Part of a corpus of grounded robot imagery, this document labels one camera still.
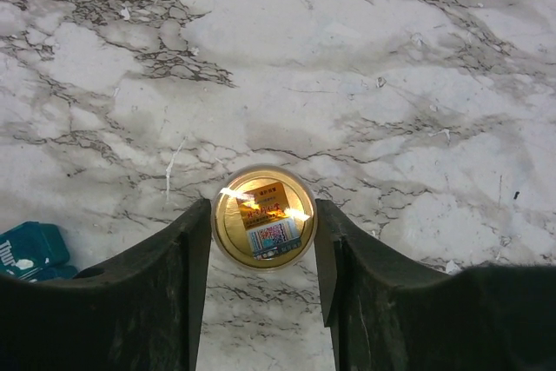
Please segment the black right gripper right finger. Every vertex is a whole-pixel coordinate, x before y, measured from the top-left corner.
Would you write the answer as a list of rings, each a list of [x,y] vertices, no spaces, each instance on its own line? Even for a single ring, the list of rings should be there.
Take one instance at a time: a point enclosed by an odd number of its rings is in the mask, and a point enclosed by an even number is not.
[[[485,266],[447,275],[316,203],[323,321],[339,370],[552,370],[555,270]]]

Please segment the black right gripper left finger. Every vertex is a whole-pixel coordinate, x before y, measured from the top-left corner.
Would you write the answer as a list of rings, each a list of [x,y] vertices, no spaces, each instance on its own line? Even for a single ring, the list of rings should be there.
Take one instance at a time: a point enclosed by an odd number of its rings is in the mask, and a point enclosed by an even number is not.
[[[4,370],[192,370],[202,327],[211,205],[68,280],[1,279]]]

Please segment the teal pill organizer box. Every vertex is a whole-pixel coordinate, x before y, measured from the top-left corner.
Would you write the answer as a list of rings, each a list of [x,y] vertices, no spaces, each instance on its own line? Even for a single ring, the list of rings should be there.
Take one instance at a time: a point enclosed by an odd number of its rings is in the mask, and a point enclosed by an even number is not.
[[[1,274],[27,282],[71,279],[78,273],[57,225],[24,222],[1,234]]]

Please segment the clear pill bottle gold lid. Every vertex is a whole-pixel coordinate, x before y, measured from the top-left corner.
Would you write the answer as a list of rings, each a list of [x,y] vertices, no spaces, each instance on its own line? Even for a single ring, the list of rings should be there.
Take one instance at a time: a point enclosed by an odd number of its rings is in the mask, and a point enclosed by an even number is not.
[[[313,244],[318,225],[308,185],[295,173],[271,164],[233,173],[216,193],[210,221],[221,252],[256,273],[299,261]]]

